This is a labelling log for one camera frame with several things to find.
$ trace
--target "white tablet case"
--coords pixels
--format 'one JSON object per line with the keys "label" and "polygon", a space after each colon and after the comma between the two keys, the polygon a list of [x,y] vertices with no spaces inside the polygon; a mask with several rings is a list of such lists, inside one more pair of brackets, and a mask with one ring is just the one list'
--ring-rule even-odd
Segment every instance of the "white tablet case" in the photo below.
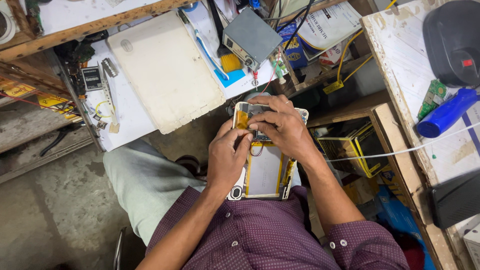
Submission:
{"label": "white tablet case", "polygon": [[175,11],[111,35],[108,44],[161,133],[225,103]]}

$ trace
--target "white cable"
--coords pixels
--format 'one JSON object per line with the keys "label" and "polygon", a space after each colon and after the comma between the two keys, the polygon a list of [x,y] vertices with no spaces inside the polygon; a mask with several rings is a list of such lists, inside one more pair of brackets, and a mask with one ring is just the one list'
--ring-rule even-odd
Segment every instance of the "white cable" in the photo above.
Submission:
{"label": "white cable", "polygon": [[478,122],[478,123],[476,123],[476,124],[473,124],[473,125],[469,125],[469,126],[466,127],[466,128],[462,128],[462,129],[459,130],[459,131],[453,132],[452,134],[448,134],[448,135],[446,135],[446,136],[443,136],[443,137],[441,137],[441,138],[438,138],[438,139],[436,139],[436,140],[433,140],[433,141],[428,142],[428,143],[426,143],[426,144],[423,144],[423,145],[421,145],[421,146],[417,146],[417,147],[405,149],[405,150],[398,151],[398,152],[393,152],[393,153],[388,153],[388,154],[382,154],[382,155],[353,157],[353,158],[346,158],[346,159],[339,159],[339,160],[326,160],[326,161],[327,161],[327,162],[333,162],[333,161],[343,161],[343,160],[357,160],[357,159],[379,158],[379,157],[388,157],[388,156],[398,155],[398,154],[402,154],[402,153],[406,153],[406,152],[418,150],[418,149],[420,149],[420,148],[422,148],[422,147],[425,147],[425,146],[430,145],[430,144],[432,144],[432,143],[436,143],[436,142],[438,142],[438,141],[440,141],[440,140],[443,140],[443,139],[445,139],[445,138],[448,138],[448,137],[450,137],[450,136],[453,136],[453,135],[455,135],[455,134],[458,134],[458,133],[460,133],[460,132],[462,132],[462,131],[465,131],[465,130],[470,129],[470,128],[475,127],[475,126],[478,126],[479,124],[480,124],[480,122]]}

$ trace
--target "maroon polka dot shirt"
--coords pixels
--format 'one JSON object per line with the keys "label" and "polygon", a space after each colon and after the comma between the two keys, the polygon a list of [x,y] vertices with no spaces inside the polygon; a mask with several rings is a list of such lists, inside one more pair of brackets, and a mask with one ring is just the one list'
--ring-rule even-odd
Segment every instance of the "maroon polka dot shirt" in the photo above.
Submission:
{"label": "maroon polka dot shirt", "polygon": [[[159,222],[146,253],[199,194],[191,187],[182,193]],[[293,187],[287,201],[225,201],[183,269],[408,269],[391,234],[375,222],[332,227],[328,239],[333,257],[309,231],[304,187]]]}

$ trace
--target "grey trousers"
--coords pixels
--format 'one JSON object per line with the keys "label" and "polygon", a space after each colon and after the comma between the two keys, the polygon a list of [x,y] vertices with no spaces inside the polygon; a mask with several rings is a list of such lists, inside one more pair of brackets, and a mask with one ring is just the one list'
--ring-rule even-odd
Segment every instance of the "grey trousers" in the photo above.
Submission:
{"label": "grey trousers", "polygon": [[[133,231],[145,245],[185,188],[191,186],[200,192],[205,188],[205,182],[194,179],[185,167],[141,139],[105,153],[103,163]],[[299,184],[295,170],[291,186]]]}

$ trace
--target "yellow brush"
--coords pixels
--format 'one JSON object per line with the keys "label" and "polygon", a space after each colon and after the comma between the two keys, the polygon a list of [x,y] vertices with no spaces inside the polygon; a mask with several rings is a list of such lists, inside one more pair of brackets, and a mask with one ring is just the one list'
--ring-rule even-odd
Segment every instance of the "yellow brush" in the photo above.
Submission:
{"label": "yellow brush", "polygon": [[222,64],[223,71],[225,73],[242,69],[242,64],[240,59],[230,51],[225,45],[222,44],[223,38],[223,25],[222,21],[220,21],[220,16],[216,11],[216,4],[214,0],[207,0],[208,8],[212,12],[213,21],[215,23],[216,33],[218,34],[218,40],[220,41],[220,45],[216,50],[218,57],[220,58],[220,63]]}
{"label": "yellow brush", "polygon": [[233,52],[225,48],[225,50],[228,50],[228,53],[220,55],[221,53],[220,50],[224,50],[224,49],[218,48],[216,52],[218,54],[218,57],[220,57],[220,63],[222,64],[222,68],[223,68],[223,71],[225,71],[225,73],[242,69],[243,65],[241,64],[240,59],[235,54],[233,54]]}

